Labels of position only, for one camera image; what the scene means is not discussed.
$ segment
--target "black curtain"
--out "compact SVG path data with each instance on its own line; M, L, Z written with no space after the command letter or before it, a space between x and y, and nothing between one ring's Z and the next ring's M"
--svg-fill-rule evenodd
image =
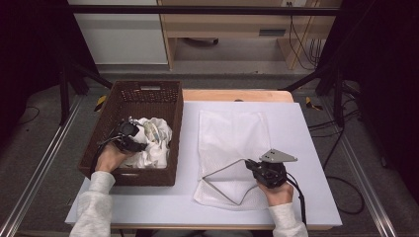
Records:
M343 2L344 8L371 0ZM419 1L377 0L359 25L339 65L344 80L361 87L360 106L383 159L395 168L419 202ZM319 66L332 57L357 17L339 17L324 46Z
M59 84L62 65L57 57L64 53L52 53L51 47L57 44L51 40L59 40L67 58L99 74L73 14L45 11L47 4L68 3L0 0L0 143L10 136L30 95ZM45 31L52 35L46 36L48 40L41 36ZM71 75L70 83L87 87L77 73Z

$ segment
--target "white tabletop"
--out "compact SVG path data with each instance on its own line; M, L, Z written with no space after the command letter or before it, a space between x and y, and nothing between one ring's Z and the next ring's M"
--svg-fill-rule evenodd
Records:
M123 228L273 228L269 211L231 211L204 206L193 199L198 184L199 112L264 112L272 148L298 158L286 163L287 171L298 181L305 196L309 229L342 225L333 196L321 168L302 111L297 103L272 102L185 102L180 135L176 184L174 187L113 187L113 227ZM88 190L85 179L79 195ZM76 221L78 197L67 218ZM300 218L299 199L294 192L293 208Z

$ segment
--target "hand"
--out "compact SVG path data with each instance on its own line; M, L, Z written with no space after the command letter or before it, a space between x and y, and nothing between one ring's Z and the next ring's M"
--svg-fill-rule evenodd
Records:
M293 186L287 182L274 189L268 189L259 182L258 186L265 193L269 206L293 202Z
M114 142L109 142L99 156L95 170L111 173L133 154L132 152L122 152Z

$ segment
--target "brown wicker basket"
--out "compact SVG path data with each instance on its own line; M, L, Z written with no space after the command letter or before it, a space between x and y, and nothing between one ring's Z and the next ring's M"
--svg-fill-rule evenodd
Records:
M117 81L96 123L79 170L90 178L90 166L98 149L112 129L128 117L165 119L172 128L170 153L165 169L118 168L112 174L117 186L174 186L183 113L179 81Z

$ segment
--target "white towel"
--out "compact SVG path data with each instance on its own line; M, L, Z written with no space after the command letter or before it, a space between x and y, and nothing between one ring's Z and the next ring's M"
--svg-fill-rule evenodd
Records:
M158 130L158 140L154 136L146 134L144 127L138 125L138 134L132 139L138 143L147 143L144 151L135 153L133 156L123 161L120 167L132 168L157 168L164 169L167 167L167 158L169 157L169 147L167 144L172 139L172 129L162 118L141 118L133 121L144 125L145 122L151 122Z
M200 111L201 179L194 199L230 210L266 208L265 195L242 160L259 161L270 148L264 113Z

